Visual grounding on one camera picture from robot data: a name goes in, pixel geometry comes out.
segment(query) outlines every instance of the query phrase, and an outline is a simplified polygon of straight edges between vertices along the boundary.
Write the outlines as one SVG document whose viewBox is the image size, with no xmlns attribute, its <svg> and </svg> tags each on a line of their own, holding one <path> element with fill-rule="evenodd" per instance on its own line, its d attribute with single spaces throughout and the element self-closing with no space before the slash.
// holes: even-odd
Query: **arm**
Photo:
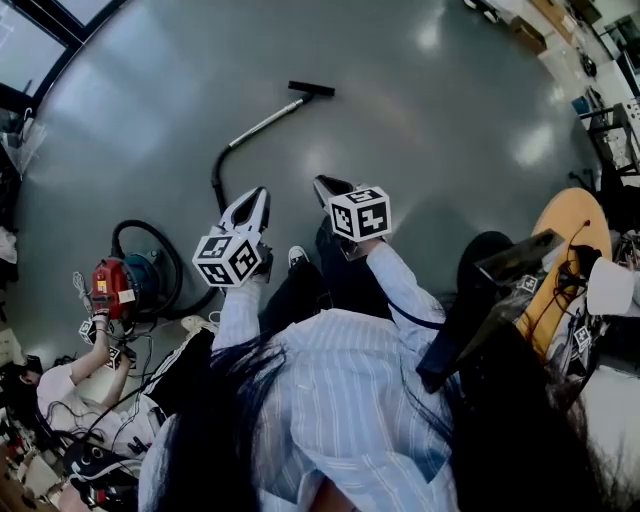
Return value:
<svg viewBox="0 0 640 512">
<path fill-rule="evenodd" d="M 249 279 L 240 288 L 228 288 L 220 312 L 220 328 L 213 349 L 238 345 L 260 334 L 258 307 L 260 284 Z"/>
<path fill-rule="evenodd" d="M 122 396 L 122 390 L 124 389 L 124 385 L 127 382 L 127 375 L 129 375 L 129 370 L 131 369 L 131 360 L 125 355 L 120 355 L 120 366 L 116 370 L 116 374 L 113 377 L 113 382 L 111 382 L 111 387 L 109 388 L 109 392 L 107 396 L 102 401 L 102 405 L 105 407 L 113 407 L 115 406 L 120 397 Z"/>
<path fill-rule="evenodd" d="M 440 303 L 418 286 L 416 276 L 391 246 L 376 239 L 362 242 L 361 247 L 368 254 L 369 268 L 396 306 L 420 320 L 444 322 Z M 420 352 L 433 341 L 437 331 L 413 323 L 393 307 L 389 309 L 400 330 L 400 339 L 408 348 Z"/>
<path fill-rule="evenodd" d="M 95 319 L 96 342 L 88 354 L 83 355 L 71 363 L 71 382 L 77 386 L 102 365 L 109 362 L 109 339 L 106 335 L 107 322 L 105 317 Z"/>
</svg>

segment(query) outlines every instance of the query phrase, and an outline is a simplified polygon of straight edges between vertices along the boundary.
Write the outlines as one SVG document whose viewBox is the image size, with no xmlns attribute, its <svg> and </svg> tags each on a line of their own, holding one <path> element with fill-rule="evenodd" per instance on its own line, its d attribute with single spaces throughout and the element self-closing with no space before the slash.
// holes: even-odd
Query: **black pants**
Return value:
<svg viewBox="0 0 640 512">
<path fill-rule="evenodd" d="M 380 318 L 391 318 L 387 298 L 365 258 L 347 261 L 331 235 L 325 218 L 316 235 L 322 273 L 309 262 L 299 262 L 260 314 L 260 329 L 276 334 L 320 309 L 339 308 Z"/>
<path fill-rule="evenodd" d="M 327 217 L 316 235 L 322 273 L 307 261 L 289 270 L 288 277 L 260 314 L 263 333 L 277 334 L 294 322 L 302 322 L 320 309 L 340 308 L 356 313 L 391 318 L 387 298 L 367 266 L 365 258 L 346 260 L 331 236 Z M 150 384 L 145 394 L 171 416 L 197 386 L 196 369 L 209 361 L 213 334 L 203 329 L 188 343 L 171 352 L 151 377 L 164 377 Z"/>
</svg>

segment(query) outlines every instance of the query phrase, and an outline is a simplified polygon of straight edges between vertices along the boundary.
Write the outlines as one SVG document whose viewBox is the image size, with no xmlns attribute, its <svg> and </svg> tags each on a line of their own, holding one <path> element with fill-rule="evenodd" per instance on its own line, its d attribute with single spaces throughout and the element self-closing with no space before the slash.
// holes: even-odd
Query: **vacuum cleaner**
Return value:
<svg viewBox="0 0 640 512">
<path fill-rule="evenodd" d="M 224 216 L 227 210 L 227 200 L 221 180 L 222 165 L 226 157 L 254 135 L 287 114 L 295 112 L 302 105 L 308 104 L 316 96 L 335 95 L 335 89 L 331 87 L 303 82 L 291 81 L 289 89 L 304 94 L 231 141 L 218 155 L 211 173 L 211 186 L 215 191 L 221 216 Z M 229 214 L 236 220 L 242 220 L 243 216 L 255 217 L 255 212 L 251 212 L 255 205 L 251 201 L 255 201 L 255 197 L 237 205 L 234 203 L 237 208 Z M 258 215 L 260 218 L 265 216 L 268 216 L 268 212 Z M 124 229 L 132 227 L 143 229 L 153 235 L 159 243 L 159 248 L 147 254 L 126 253 L 120 244 L 120 234 Z M 174 273 L 170 290 L 163 290 L 162 283 L 165 280 L 162 279 L 162 271 L 159 267 L 159 262 L 165 256 L 169 259 Z M 127 333 L 138 323 L 154 323 L 158 318 L 173 320 L 192 315 L 203 309 L 217 291 L 217 288 L 212 287 L 193 304 L 176 309 L 174 306 L 180 296 L 182 283 L 182 261 L 171 242 L 160 231 L 144 221 L 125 220 L 113 230 L 109 257 L 101 260 L 93 272 L 91 300 L 94 309 L 108 309 L 111 319 L 119 320 Z"/>
</svg>

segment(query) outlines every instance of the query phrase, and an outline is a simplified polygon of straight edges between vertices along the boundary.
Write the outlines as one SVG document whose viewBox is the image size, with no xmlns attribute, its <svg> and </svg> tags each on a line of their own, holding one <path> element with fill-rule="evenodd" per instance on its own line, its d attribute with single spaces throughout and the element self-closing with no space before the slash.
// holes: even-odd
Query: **light blue striped shirt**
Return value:
<svg viewBox="0 0 640 512">
<path fill-rule="evenodd" d="M 439 303 L 390 246 L 378 245 L 367 263 L 397 306 L 443 321 Z M 214 348 L 259 334 L 259 301 L 255 282 L 229 289 Z M 394 322 L 332 309 L 273 338 L 287 358 L 256 433 L 265 510 L 308 510 L 324 475 L 361 511 L 457 510 L 450 447 L 413 398 L 450 425 L 442 395 L 427 394 L 415 372 L 436 333 L 391 312 Z M 144 460 L 140 510 L 153 493 L 169 424 Z"/>
</svg>

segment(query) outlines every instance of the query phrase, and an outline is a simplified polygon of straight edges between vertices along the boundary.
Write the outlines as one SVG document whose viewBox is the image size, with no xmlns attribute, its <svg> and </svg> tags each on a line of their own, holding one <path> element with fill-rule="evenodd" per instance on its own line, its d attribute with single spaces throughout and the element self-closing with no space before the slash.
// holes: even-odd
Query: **fiducial marker cube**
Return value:
<svg viewBox="0 0 640 512">
<path fill-rule="evenodd" d="M 333 232 L 353 242 L 391 233 L 389 196 L 380 187 L 329 198 Z"/>
<path fill-rule="evenodd" d="M 242 286 L 262 260 L 245 236 L 229 233 L 203 236 L 192 261 L 209 286 L 233 288 Z"/>
</svg>

